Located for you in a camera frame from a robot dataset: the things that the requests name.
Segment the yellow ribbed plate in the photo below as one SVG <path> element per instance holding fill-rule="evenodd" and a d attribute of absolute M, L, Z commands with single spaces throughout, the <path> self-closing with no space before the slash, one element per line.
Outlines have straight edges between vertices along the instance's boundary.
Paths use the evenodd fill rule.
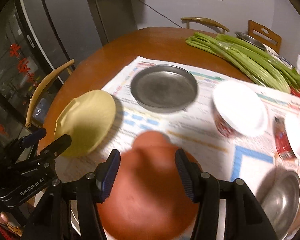
<path fill-rule="evenodd" d="M 103 90 L 72 99 L 57 118 L 54 131 L 54 138 L 67 134 L 72 140 L 62 156 L 78 158 L 95 150 L 110 131 L 115 115 L 115 100 Z"/>

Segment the orange plastic plate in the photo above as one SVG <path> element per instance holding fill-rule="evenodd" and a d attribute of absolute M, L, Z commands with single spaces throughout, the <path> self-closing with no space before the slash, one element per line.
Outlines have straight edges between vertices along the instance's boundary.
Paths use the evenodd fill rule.
<path fill-rule="evenodd" d="M 198 204 L 185 194 L 175 165 L 179 147 L 147 131 L 121 154 L 109 198 L 98 204 L 106 232 L 115 239 L 175 239 L 193 223 Z"/>

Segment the red and white paper bowl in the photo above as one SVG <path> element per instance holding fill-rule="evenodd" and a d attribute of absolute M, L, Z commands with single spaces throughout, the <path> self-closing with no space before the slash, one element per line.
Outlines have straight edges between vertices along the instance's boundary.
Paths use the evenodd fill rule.
<path fill-rule="evenodd" d="M 267 109 L 256 94 L 257 85 L 224 80 L 212 91 L 213 118 L 227 138 L 259 137 L 268 127 Z"/>

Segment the dark metal round plate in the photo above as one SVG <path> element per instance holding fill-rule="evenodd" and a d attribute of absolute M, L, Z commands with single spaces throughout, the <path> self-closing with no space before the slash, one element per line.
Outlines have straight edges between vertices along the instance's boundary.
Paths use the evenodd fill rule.
<path fill-rule="evenodd" d="M 137 103 L 155 113 L 180 111 L 197 97 L 195 77 L 183 68 L 159 64 L 138 72 L 130 83 L 130 91 Z"/>

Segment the curved wooden chair left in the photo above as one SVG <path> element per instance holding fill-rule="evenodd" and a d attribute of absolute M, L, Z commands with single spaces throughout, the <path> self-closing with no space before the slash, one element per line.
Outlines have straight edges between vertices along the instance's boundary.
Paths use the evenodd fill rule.
<path fill-rule="evenodd" d="M 29 107 L 27 109 L 27 115 L 26 115 L 26 121 L 25 126 L 27 128 L 31 127 L 32 124 L 32 115 L 34 113 L 34 110 L 36 109 L 36 106 L 40 99 L 42 98 L 42 95 L 49 90 L 49 88 L 53 85 L 53 83 L 57 80 L 59 75 L 62 71 L 67 69 L 68 73 L 71 75 L 72 71 L 70 70 L 70 66 L 75 63 L 74 59 L 71 59 L 70 61 L 66 62 L 65 64 L 59 66 L 57 69 L 53 70 L 50 74 L 48 74 L 41 83 L 37 86 L 36 90 L 34 91 L 34 94 L 30 100 Z"/>

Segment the curved wooden chair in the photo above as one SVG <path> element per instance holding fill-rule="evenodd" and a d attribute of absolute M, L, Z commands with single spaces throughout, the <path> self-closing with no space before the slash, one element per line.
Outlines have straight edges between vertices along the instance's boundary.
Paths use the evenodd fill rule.
<path fill-rule="evenodd" d="M 49 88 L 53 85 L 53 83 L 57 80 L 59 75 L 62 71 L 67 69 L 68 73 L 71 75 L 72 71 L 70 70 L 70 66 L 75 63 L 74 59 L 71 59 L 70 61 L 66 62 L 65 64 L 59 66 L 57 69 L 53 70 L 50 74 L 48 74 L 41 83 L 37 86 L 36 90 L 34 91 L 34 94 L 30 100 L 29 107 L 27 109 L 27 115 L 26 115 L 26 121 L 25 126 L 27 128 L 31 127 L 32 124 L 32 115 L 34 113 L 34 110 L 36 109 L 36 106 L 40 99 L 42 98 L 42 95 L 49 90 Z"/>
<path fill-rule="evenodd" d="M 186 24 L 186 28 L 190 28 L 190 23 L 198 23 L 201 25 L 204 25 L 212 30 L 214 30 L 216 33 L 225 34 L 226 32 L 229 33 L 230 29 L 226 26 L 222 25 L 221 23 L 214 21 L 210 18 L 204 18 L 204 17 L 182 17 L 181 18 L 182 23 Z"/>

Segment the printed English newspaper sheet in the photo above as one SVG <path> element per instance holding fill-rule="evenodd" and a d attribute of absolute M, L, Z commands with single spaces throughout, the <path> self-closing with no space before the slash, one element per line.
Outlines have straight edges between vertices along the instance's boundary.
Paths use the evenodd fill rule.
<path fill-rule="evenodd" d="M 170 114 L 154 113 L 141 107 L 130 92 L 130 84 L 138 72 L 158 64 L 157 60 L 137 57 L 125 66 L 103 90 L 116 103 L 116 116 L 106 137 L 84 155 L 81 148 L 70 146 L 57 159 L 56 171 L 64 182 L 78 179 L 106 159 L 112 149 L 124 152 L 142 132 L 158 131 L 171 143 L 185 148 L 201 167 L 218 179 L 242 178 L 253 193 L 262 191 L 266 183 L 284 170 L 300 174 L 300 161 L 283 161 L 276 155 L 273 120 L 276 115 L 292 115 L 300 120 L 300 100 L 277 90 L 244 82 L 266 109 L 266 131 L 257 137 L 223 136 L 215 126 L 212 113 L 212 91 L 227 76 L 193 66 L 184 66 L 197 81 L 198 94 L 193 103 Z"/>

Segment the glass cabinet with red characters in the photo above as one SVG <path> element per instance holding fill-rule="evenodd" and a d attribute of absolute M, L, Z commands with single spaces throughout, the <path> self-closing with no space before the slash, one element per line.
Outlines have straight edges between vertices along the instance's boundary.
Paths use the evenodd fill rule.
<path fill-rule="evenodd" d="M 0 153 L 14 139 L 41 127 L 58 89 L 56 81 L 38 102 L 32 126 L 25 119 L 34 91 L 49 71 L 19 17 L 19 3 L 9 0 L 0 12 Z"/>

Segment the stainless steel bowl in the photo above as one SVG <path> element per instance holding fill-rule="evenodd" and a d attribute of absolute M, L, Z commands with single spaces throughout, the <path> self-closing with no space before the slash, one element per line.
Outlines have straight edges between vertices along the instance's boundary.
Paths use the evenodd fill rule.
<path fill-rule="evenodd" d="M 256 198 L 278 239 L 285 239 L 300 205 L 300 178 L 293 170 L 271 169 L 261 180 Z"/>

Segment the white bowl with red packet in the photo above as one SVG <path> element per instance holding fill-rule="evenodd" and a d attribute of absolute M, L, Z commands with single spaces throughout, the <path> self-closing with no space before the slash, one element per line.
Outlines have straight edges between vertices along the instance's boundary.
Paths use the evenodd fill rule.
<path fill-rule="evenodd" d="M 284 160 L 300 161 L 300 122 L 293 116 L 274 118 L 276 151 Z"/>

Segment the grey refrigerator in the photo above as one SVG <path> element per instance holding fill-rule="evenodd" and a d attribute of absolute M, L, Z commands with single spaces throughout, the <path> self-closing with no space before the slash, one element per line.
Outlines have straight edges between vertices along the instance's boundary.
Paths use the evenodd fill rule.
<path fill-rule="evenodd" d="M 39 67 L 49 74 L 137 29 L 131 0 L 14 0 Z"/>

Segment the green celery bunch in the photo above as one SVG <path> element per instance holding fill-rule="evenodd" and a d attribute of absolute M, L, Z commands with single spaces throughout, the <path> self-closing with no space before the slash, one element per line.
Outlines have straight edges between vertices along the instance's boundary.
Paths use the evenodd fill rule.
<path fill-rule="evenodd" d="M 211 37 L 195 32 L 186 39 L 189 46 L 230 62 L 258 85 L 285 93 L 300 91 L 300 74 L 265 51 L 230 35 Z"/>

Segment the steel basin far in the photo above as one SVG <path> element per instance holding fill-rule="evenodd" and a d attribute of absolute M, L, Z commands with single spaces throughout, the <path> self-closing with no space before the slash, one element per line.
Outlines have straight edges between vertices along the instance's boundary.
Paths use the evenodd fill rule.
<path fill-rule="evenodd" d="M 236 31 L 235 34 L 236 34 L 237 38 L 242 39 L 243 41 L 248 42 L 263 51 L 267 50 L 265 45 L 262 44 L 260 41 L 256 40 L 255 38 L 253 38 L 245 33 L 239 32 L 239 31 Z"/>

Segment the orange wooden chair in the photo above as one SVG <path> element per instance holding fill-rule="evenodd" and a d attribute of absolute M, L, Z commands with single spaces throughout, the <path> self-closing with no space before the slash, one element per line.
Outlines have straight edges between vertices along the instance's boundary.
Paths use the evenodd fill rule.
<path fill-rule="evenodd" d="M 282 38 L 271 29 L 255 21 L 248 21 L 248 35 L 267 45 L 276 53 L 280 52 Z"/>

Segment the curved wooden chair far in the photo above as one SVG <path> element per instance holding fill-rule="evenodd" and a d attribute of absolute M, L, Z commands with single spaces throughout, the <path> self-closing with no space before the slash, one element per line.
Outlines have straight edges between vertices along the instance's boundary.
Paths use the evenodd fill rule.
<path fill-rule="evenodd" d="M 222 25 L 221 23 L 214 21 L 210 18 L 204 18 L 204 17 L 182 17 L 181 18 L 182 23 L 186 24 L 186 28 L 190 28 L 190 23 L 198 23 L 201 25 L 204 25 L 212 30 L 214 30 L 216 33 L 225 34 L 226 32 L 229 33 L 230 29 L 226 26 Z"/>

